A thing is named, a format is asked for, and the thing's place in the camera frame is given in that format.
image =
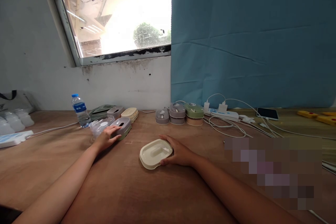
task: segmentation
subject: yellow tool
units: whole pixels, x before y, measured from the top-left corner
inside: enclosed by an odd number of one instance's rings
[[[318,114],[308,112],[308,111],[303,111],[303,110],[298,111],[297,114],[300,116],[307,117],[307,118],[315,118],[319,116]]]
[[[319,116],[316,118],[317,121],[327,123],[333,126],[336,126],[336,117],[324,117],[324,116]]]
[[[323,112],[322,114],[326,115],[326,116],[336,116],[336,112]]]

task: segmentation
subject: bottle label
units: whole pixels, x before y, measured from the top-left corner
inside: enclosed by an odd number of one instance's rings
[[[73,105],[73,109],[76,113],[80,113],[86,110],[85,103],[77,103]]]

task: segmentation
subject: hand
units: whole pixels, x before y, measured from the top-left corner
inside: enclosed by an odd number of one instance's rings
[[[199,157],[196,153],[188,149],[182,143],[168,135],[159,135],[161,139],[167,140],[174,149],[174,156],[162,159],[160,164],[162,166],[168,164],[178,164],[182,166],[192,166],[194,161]]]
[[[110,138],[111,135],[121,128],[122,127],[118,127],[115,125],[106,127],[104,131],[99,135],[99,137],[97,137],[95,142],[92,144],[92,147],[96,148],[98,153],[110,147],[115,141],[117,141],[121,137],[121,135],[118,135],[113,138]]]

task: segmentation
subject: window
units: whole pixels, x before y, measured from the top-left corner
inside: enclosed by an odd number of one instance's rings
[[[170,55],[171,0],[55,0],[77,66]]]

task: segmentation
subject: forearm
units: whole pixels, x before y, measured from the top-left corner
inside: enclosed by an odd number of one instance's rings
[[[98,151],[91,146],[14,222],[59,223],[75,199]]]
[[[287,211],[209,160],[197,156],[191,166],[240,223],[300,223]]]

